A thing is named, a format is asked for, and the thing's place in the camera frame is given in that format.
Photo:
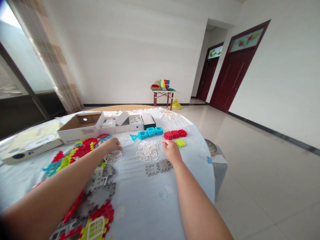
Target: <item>curtain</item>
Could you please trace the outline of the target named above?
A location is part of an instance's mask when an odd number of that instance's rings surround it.
[[[7,2],[44,65],[67,113],[81,111],[83,104],[79,92],[54,35],[42,0],[7,0]]]

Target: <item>forearm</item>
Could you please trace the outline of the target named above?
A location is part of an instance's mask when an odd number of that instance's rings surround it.
[[[233,239],[220,214],[183,161],[174,165],[183,226],[190,239]]]
[[[7,209],[3,220],[18,239],[48,239],[72,206],[106,150],[96,148],[46,179]]]

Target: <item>red door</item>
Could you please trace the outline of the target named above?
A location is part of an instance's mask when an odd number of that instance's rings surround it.
[[[201,101],[205,102],[207,100],[209,88],[212,82],[213,74],[216,71],[218,60],[219,60],[219,57],[212,58],[212,60],[209,60],[207,63],[206,73],[202,81],[200,95],[199,95],[199,99]]]
[[[253,48],[249,48],[248,50],[228,54],[210,106],[228,113],[254,52]]]

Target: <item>plastic bag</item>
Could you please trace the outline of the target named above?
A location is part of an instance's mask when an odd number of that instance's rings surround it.
[[[178,110],[183,109],[183,107],[178,103],[178,99],[175,99],[172,103],[172,109]]]

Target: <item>toy box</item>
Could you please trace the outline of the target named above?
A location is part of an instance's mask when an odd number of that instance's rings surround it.
[[[149,127],[156,127],[156,122],[154,121],[151,113],[142,113],[142,121],[144,124],[144,130]]]
[[[123,111],[118,117],[106,117],[104,119],[104,123],[99,129],[99,134],[136,131],[143,130],[143,128],[144,123],[140,114],[129,115],[126,111]]]
[[[18,133],[1,160],[4,164],[11,165],[62,145],[57,134],[61,125],[58,121],[45,123],[42,127]]]
[[[95,138],[100,135],[99,129],[103,122],[103,112],[80,113],[63,125],[58,134],[64,144]]]

